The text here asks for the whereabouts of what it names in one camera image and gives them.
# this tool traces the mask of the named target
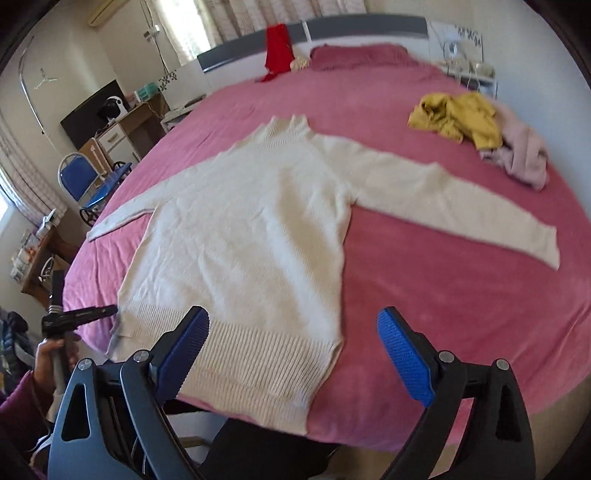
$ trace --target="ribbed hem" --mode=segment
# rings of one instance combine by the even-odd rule
[[[122,338],[117,359],[132,355],[138,345],[151,348],[173,330],[186,312],[120,299]],[[181,393],[210,404],[217,411],[252,418],[261,426],[306,434],[311,401],[336,360],[340,343],[267,332],[211,320],[209,337]]]

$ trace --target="white wall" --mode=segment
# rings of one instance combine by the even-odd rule
[[[124,92],[138,90],[165,75],[154,42],[148,42],[144,38],[144,32],[148,31],[150,26],[142,13],[140,2],[141,0],[130,0],[115,15],[96,28]],[[155,23],[159,24],[160,21],[156,18]],[[178,57],[164,30],[157,35],[157,41],[167,67],[171,71],[180,67]]]
[[[499,100],[545,138],[553,164],[591,216],[591,89],[583,74],[523,0],[471,2]]]
[[[418,15],[474,27],[470,0],[366,0],[365,3],[371,13]]]
[[[47,133],[55,142],[54,151],[41,133],[18,80],[18,61],[24,45],[12,57],[0,76],[0,108],[22,149],[41,175],[70,205],[71,197],[57,182],[61,158],[74,150],[60,121],[101,87],[115,78],[115,72],[96,32],[87,26],[85,2],[60,3],[33,29],[35,39],[28,51],[24,76],[33,104]],[[41,80],[40,69],[57,82],[34,90]]]
[[[30,295],[21,293],[21,286],[10,278],[10,259],[20,248],[26,229],[35,230],[19,211],[10,206],[0,221],[0,306],[9,312],[19,313],[28,322],[30,331],[41,336],[44,308]]]

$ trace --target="television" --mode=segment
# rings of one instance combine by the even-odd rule
[[[61,126],[77,150],[88,142],[96,133],[107,126],[107,121],[98,115],[98,111],[109,97],[116,96],[123,100],[123,105],[129,110],[121,87],[117,80],[105,85],[98,92],[77,106],[61,121]]]

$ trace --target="pink pillow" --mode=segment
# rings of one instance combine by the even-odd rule
[[[378,43],[361,47],[323,45],[310,52],[310,68],[313,70],[350,70],[359,66],[394,65],[416,66],[408,50],[401,45]]]

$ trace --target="sweater collar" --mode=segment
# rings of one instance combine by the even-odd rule
[[[287,140],[299,137],[309,130],[305,115],[293,115],[291,119],[274,116],[268,124],[258,128],[255,136],[260,141]]]

